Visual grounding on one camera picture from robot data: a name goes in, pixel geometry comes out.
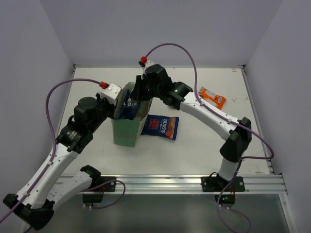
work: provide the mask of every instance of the white tabletop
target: white tabletop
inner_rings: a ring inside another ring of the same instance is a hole
[[[182,81],[193,87],[194,77],[191,68],[167,68],[174,82]],[[121,87],[134,82],[139,68],[77,68],[74,78],[88,78]],[[257,126],[247,90],[240,69],[199,68],[198,89],[201,86],[227,101],[222,110],[252,122]],[[100,88],[89,82],[73,82],[61,128],[73,114],[73,108],[82,97],[92,96]],[[180,117],[176,141],[158,136],[142,135],[135,148],[113,144],[112,125],[107,119],[95,132],[94,139],[87,145],[78,158],[65,170],[65,174],[75,174],[85,165],[91,165],[102,174],[118,175],[203,175],[218,171],[222,156],[219,149],[224,141],[208,126],[196,118],[174,110],[156,99],[152,103],[150,114]],[[245,156],[264,156],[261,142],[253,136]],[[246,160],[240,168],[240,174],[269,174],[266,161]]]

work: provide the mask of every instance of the cardboard box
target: cardboard box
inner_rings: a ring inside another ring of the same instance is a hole
[[[121,98],[118,101],[117,108],[114,113],[114,118],[119,115],[123,100],[127,90],[133,90],[135,83],[128,83],[125,85],[121,93]],[[112,120],[113,129],[113,142],[116,145],[135,147],[135,144],[141,134],[144,127],[146,118],[148,116],[152,100],[143,101],[140,103],[140,108],[134,118],[134,120],[120,119]]]

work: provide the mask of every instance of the robotic arm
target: robotic arm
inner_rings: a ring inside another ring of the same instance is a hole
[[[131,98],[138,101],[159,98],[164,104],[199,119],[211,127],[225,141],[220,149],[223,160],[217,173],[217,185],[223,188],[237,170],[238,162],[251,141],[251,134],[240,127],[223,121],[202,107],[197,101],[192,88],[182,82],[173,83],[164,67],[148,60],[140,61],[140,65],[143,67],[143,74],[136,76]],[[42,229],[52,218],[54,210],[62,203],[81,190],[99,184],[100,172],[90,166],[85,166],[58,189],[53,188],[66,167],[93,139],[93,133],[101,123],[107,117],[113,118],[120,92],[120,87],[111,84],[101,93],[97,93],[96,99],[85,97],[79,100],[78,105],[74,108],[74,115],[69,118],[67,125],[61,130],[56,139],[57,146],[54,159],[50,161],[52,155],[50,153],[37,173],[17,194],[8,194],[4,198],[3,202],[12,209],[25,197],[14,210],[14,213],[35,230]],[[206,101],[204,103],[218,114],[231,119],[231,121],[251,128],[249,119],[244,117],[239,120],[220,111]],[[27,193],[29,187],[35,183],[35,180],[46,169],[47,165],[50,166],[48,166],[45,174],[32,191]]]
[[[222,165],[217,173],[217,185],[223,188],[233,177],[239,160],[252,140],[251,133],[212,114],[197,101],[193,89],[182,82],[173,83],[164,67],[154,64],[142,57],[139,64],[143,68],[143,75],[136,76],[136,83],[131,98],[144,101],[159,98],[164,104],[188,113],[211,127],[224,141],[220,149],[223,156]],[[218,114],[230,121],[251,128],[251,121],[229,116],[205,100],[201,100]]]
[[[8,194],[4,198],[4,204],[10,209],[23,199],[14,213],[35,230],[42,229],[52,218],[54,210],[72,196],[90,186],[100,184],[98,181],[101,173],[91,166],[85,166],[72,179],[57,189],[53,187],[66,167],[93,139],[93,133],[102,122],[107,117],[113,118],[120,92],[120,87],[110,84],[102,92],[97,93],[96,99],[85,97],[79,100],[78,105],[74,108],[74,115],[69,118],[67,125],[56,139],[54,159],[50,161],[51,151],[27,184],[17,194]],[[35,183],[43,170],[45,170],[44,175],[38,183]],[[27,190],[32,185],[34,188],[28,193]]]

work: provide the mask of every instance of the orange snack wrapper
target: orange snack wrapper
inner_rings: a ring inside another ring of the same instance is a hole
[[[223,96],[215,95],[213,92],[207,90],[204,87],[201,87],[199,91],[199,96],[201,96],[205,101],[213,105],[218,109],[222,109],[226,101],[226,98]]]

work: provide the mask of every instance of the white wall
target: white wall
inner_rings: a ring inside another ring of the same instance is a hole
[[[73,63],[137,66],[153,46],[175,42],[198,66],[246,64],[282,0],[41,0]],[[177,48],[153,55],[190,66]]]
[[[247,65],[262,131],[276,151],[302,233],[311,230],[311,1],[285,0]]]
[[[51,149],[45,117],[49,89],[71,78],[69,62],[38,0],[2,1],[0,7],[0,200],[16,193]],[[68,87],[53,96],[50,109],[57,126]],[[0,203],[0,216],[8,208]],[[17,232],[11,215],[0,232]]]

